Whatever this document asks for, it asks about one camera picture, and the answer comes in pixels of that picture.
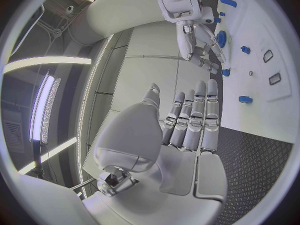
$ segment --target metal floor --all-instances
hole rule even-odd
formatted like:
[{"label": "metal floor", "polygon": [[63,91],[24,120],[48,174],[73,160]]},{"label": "metal floor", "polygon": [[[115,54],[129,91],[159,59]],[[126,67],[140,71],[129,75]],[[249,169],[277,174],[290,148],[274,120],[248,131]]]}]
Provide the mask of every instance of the metal floor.
[{"label": "metal floor", "polygon": [[[202,0],[212,7],[217,17],[218,0]],[[215,24],[207,25],[215,31]],[[213,52],[209,59],[219,64],[215,79],[219,90],[220,114],[223,104],[223,77],[221,64]],[[218,151],[228,180],[228,196],[216,225],[231,225],[247,214],[267,194],[276,182],[289,157],[292,144],[277,141],[225,127],[220,127]]]}]

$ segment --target blue knob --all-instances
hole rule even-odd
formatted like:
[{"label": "blue knob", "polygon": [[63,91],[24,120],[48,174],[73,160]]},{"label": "blue knob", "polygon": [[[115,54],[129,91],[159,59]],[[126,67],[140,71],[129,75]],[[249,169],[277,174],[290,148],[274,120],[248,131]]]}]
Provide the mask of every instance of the blue knob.
[{"label": "blue knob", "polygon": [[222,69],[222,75],[225,76],[225,77],[229,77],[230,70],[229,69]]},{"label": "blue knob", "polygon": [[220,23],[220,22],[221,22],[221,18],[215,17],[215,18],[214,18],[214,22],[215,22],[215,23]]},{"label": "blue knob", "polygon": [[226,32],[225,31],[219,31],[219,33],[216,35],[216,41],[220,45],[221,48],[224,48],[226,44]]},{"label": "blue knob", "polygon": [[242,104],[250,104],[253,102],[253,99],[249,96],[239,96],[238,101]]},{"label": "blue knob", "polygon": [[223,4],[227,4],[227,5],[230,5],[230,6],[233,6],[233,7],[237,7],[237,2],[236,1],[233,1],[233,0],[220,0],[221,3]]},{"label": "blue knob", "polygon": [[250,54],[250,47],[242,46],[241,51],[245,54]]}]

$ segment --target air vent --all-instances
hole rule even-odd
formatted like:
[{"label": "air vent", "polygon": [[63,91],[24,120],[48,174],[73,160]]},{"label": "air vent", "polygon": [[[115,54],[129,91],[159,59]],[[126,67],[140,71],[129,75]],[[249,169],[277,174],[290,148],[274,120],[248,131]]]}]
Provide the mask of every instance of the air vent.
[{"label": "air vent", "polygon": [[21,123],[3,120],[3,128],[8,150],[13,153],[25,153]]}]

